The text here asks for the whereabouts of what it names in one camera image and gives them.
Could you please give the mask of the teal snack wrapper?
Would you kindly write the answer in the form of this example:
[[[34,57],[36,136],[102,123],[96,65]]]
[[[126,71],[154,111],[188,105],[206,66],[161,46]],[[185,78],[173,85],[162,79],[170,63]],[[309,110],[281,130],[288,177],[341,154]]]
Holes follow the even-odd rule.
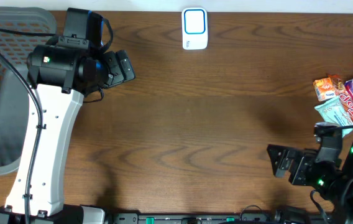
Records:
[[[314,108],[325,122],[333,123],[340,127],[353,125],[351,117],[343,108],[338,97],[331,98]]]

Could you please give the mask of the small orange juice box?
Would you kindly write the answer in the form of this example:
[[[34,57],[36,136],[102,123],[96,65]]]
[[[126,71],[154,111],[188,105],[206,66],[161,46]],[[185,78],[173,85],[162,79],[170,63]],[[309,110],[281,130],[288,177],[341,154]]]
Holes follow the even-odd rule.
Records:
[[[322,78],[313,82],[318,101],[326,101],[337,96],[336,89],[330,78]]]

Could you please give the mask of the red Top chocolate bar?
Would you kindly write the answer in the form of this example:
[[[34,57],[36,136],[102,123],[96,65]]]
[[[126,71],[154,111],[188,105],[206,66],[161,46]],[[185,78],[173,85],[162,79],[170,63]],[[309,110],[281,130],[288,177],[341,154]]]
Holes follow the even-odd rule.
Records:
[[[346,90],[342,79],[337,74],[329,74],[328,77],[332,81],[336,94],[338,95],[343,108],[349,114],[351,120],[353,121],[353,99]]]

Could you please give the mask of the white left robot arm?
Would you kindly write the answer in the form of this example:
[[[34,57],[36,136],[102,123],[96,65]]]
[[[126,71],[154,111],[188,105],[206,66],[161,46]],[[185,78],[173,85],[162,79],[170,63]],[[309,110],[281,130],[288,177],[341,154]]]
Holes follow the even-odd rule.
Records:
[[[40,45],[29,54],[27,66],[27,129],[0,223],[107,223],[103,208],[65,203],[65,163],[85,97],[135,78],[127,52]]]

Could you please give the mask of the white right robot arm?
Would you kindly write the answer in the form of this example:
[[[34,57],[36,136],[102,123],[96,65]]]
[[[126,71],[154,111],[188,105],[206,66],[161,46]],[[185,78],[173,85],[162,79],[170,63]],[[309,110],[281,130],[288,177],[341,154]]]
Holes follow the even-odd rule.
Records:
[[[289,171],[292,185],[310,186],[313,188],[310,198],[317,192],[322,199],[334,205],[334,210],[328,214],[318,202],[314,202],[323,222],[353,223],[353,142],[341,169],[340,159],[318,159],[323,151],[299,150],[273,144],[267,147],[275,177],[281,178]]]

